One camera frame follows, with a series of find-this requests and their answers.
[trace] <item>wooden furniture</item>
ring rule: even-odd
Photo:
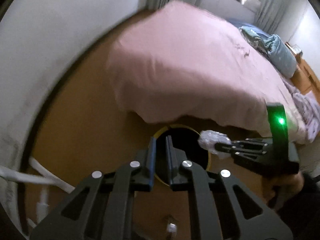
[[[312,91],[318,103],[320,103],[320,81],[304,59],[301,59],[301,62],[297,65],[297,70],[291,81],[303,95]]]

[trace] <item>mattress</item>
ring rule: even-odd
[[[172,1],[131,26],[107,61],[116,102],[148,123],[191,115],[271,136],[266,103],[284,105],[289,139],[306,127],[277,71],[231,23]]]

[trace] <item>white wall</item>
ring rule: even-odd
[[[0,22],[0,165],[20,166],[33,120],[70,64],[145,6],[146,0],[13,1]],[[0,179],[0,200],[19,226],[15,190]]]
[[[298,28],[307,11],[308,3],[308,0],[290,0],[289,7],[275,31],[275,34],[278,34],[283,42],[289,41]]]
[[[320,19],[311,4],[289,43],[302,49],[303,58],[320,78]]]
[[[224,19],[254,22],[255,13],[236,0],[202,0],[200,7]]]

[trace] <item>clear plastic bag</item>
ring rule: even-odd
[[[230,157],[231,155],[229,153],[219,152],[215,150],[214,145],[218,142],[231,144],[231,140],[226,134],[211,130],[202,131],[198,139],[198,143],[202,149],[208,150],[210,153],[218,155],[220,159]]]

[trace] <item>blue blanket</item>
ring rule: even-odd
[[[297,61],[278,35],[273,34],[265,39],[249,26],[242,26],[239,30],[242,37],[266,57],[282,75],[292,78],[297,68]]]
[[[292,78],[297,68],[297,61],[281,38],[273,34],[264,42],[271,63],[286,78]]]

